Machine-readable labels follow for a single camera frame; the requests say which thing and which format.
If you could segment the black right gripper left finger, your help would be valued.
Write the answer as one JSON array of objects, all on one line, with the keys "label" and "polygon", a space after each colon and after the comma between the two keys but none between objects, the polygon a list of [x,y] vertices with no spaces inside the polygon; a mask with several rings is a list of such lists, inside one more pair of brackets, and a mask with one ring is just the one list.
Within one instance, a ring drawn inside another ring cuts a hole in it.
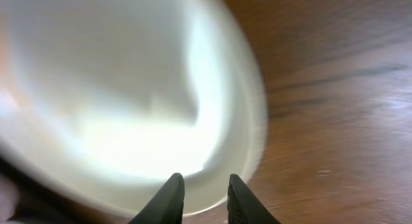
[{"label": "black right gripper left finger", "polygon": [[174,173],[128,224],[181,224],[185,184],[180,173]]}]

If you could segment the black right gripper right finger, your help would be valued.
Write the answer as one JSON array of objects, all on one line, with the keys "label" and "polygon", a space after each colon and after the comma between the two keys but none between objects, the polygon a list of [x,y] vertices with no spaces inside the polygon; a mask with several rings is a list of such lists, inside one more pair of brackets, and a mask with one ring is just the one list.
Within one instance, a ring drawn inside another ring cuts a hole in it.
[{"label": "black right gripper right finger", "polygon": [[281,224],[237,174],[229,178],[227,211],[228,224]]}]

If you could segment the white plate with sauce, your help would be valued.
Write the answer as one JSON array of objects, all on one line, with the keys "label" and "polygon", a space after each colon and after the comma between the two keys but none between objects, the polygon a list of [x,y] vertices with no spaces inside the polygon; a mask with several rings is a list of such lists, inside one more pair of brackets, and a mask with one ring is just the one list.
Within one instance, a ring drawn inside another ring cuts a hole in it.
[{"label": "white plate with sauce", "polygon": [[222,0],[1,0],[1,154],[117,216],[174,173],[185,216],[263,155],[259,67]]}]

